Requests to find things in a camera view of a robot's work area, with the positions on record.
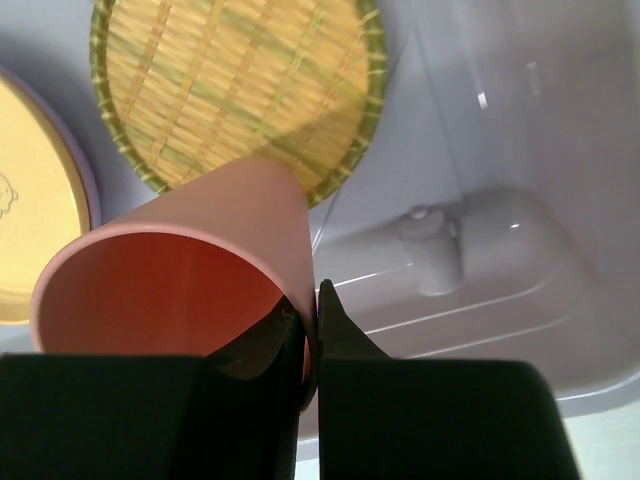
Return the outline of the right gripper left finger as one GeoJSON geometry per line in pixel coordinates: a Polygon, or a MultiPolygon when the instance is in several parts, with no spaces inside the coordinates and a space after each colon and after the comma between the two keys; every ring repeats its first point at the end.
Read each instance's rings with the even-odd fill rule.
{"type": "Polygon", "coordinates": [[[279,301],[205,357],[5,354],[5,479],[290,479],[305,335],[279,301]]]}

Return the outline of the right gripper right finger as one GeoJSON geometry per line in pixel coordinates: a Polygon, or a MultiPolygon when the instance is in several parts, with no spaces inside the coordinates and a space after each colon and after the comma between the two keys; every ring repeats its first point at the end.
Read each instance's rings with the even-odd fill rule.
{"type": "Polygon", "coordinates": [[[555,399],[530,364],[400,360],[319,290],[324,479],[576,479],[555,399]]]}

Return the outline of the salmon pink plastic cup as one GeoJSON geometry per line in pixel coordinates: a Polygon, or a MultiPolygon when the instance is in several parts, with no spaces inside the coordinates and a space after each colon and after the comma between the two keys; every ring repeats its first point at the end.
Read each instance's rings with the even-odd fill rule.
{"type": "Polygon", "coordinates": [[[31,298],[35,348],[206,356],[287,300],[306,334],[302,401],[317,385],[307,201],[263,157],[232,161],[73,240],[31,298]]]}

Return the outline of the cream yellow plastic plate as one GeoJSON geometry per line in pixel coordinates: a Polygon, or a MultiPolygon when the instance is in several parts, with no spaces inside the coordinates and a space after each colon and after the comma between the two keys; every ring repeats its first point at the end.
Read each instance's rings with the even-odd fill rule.
{"type": "Polygon", "coordinates": [[[85,165],[64,128],[17,79],[1,75],[1,323],[25,324],[49,260],[92,227],[85,165]]]}

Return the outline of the woven bamboo plate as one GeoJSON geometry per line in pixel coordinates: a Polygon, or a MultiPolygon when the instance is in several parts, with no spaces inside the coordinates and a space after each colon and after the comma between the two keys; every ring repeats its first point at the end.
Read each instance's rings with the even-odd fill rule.
{"type": "Polygon", "coordinates": [[[373,1],[98,1],[89,63],[102,120],[153,192],[263,155],[310,206],[371,146],[388,74],[373,1]]]}

